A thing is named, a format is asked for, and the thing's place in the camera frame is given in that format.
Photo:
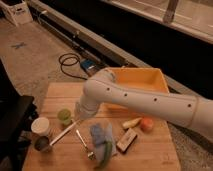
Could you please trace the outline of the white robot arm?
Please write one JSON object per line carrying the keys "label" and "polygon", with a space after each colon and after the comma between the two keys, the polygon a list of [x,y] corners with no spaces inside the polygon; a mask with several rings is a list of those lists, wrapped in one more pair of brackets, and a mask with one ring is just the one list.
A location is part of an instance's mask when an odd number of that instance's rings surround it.
{"label": "white robot arm", "polygon": [[124,106],[193,130],[213,143],[213,100],[121,86],[112,69],[102,69],[83,85],[75,105],[81,118],[95,116],[102,103]]}

